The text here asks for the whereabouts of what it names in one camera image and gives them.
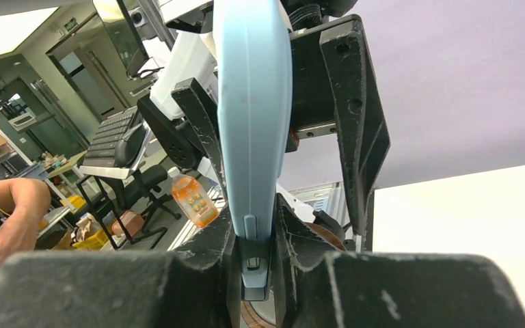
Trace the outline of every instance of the door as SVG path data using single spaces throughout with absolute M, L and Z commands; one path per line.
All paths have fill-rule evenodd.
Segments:
M 59 64 L 99 116 L 106 118 L 115 109 L 75 52 L 65 56 Z
M 23 114 L 35 117 L 36 123 L 19 132 L 9 120 Z M 0 129 L 31 159 L 45 151 L 70 157 L 83 149 L 21 79 L 13 80 L 0 91 Z

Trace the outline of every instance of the ceiling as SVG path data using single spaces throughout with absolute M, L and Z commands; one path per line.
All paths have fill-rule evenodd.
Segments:
M 80 2 L 91 2 L 91 0 L 0 0 L 0 16 L 43 8 L 62 7 Z
M 0 14 L 75 2 L 0 0 Z M 352 12 L 392 139 L 380 187 L 525 165 L 525 1 L 358 1 Z M 333 141 L 305 140 L 285 156 L 285 187 L 340 180 L 336 150 L 305 161 Z

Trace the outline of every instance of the yellow container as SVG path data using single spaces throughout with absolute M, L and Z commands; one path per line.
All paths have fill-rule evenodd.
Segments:
M 109 239 L 103 229 L 99 229 L 93 236 L 87 237 L 84 241 L 73 244 L 72 246 L 82 250 L 97 250 L 101 249 Z
M 85 205 L 85 199 L 83 199 L 81 196 L 78 196 L 78 195 L 73 195 L 73 196 L 70 196 L 70 197 L 67 197 L 67 199 L 69 200 L 69 202 L 77 209 L 79 210 L 83 205 Z M 62 204 L 64 206 L 67 206 L 67 204 L 65 203 L 64 200 L 62 200 Z

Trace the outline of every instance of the person's arm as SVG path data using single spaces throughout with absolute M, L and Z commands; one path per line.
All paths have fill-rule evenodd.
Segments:
M 0 227 L 0 264 L 15 252 L 35 249 L 39 222 L 50 204 L 49 188 L 42 181 L 0 181 L 0 209 L 11 214 Z

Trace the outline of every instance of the plastic bottle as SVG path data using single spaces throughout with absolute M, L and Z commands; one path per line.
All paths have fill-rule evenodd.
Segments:
M 172 197 L 192 223 L 203 228 L 216 219 L 218 210 L 198 180 L 181 174 L 177 167 L 169 169 L 168 176 L 172 178 Z

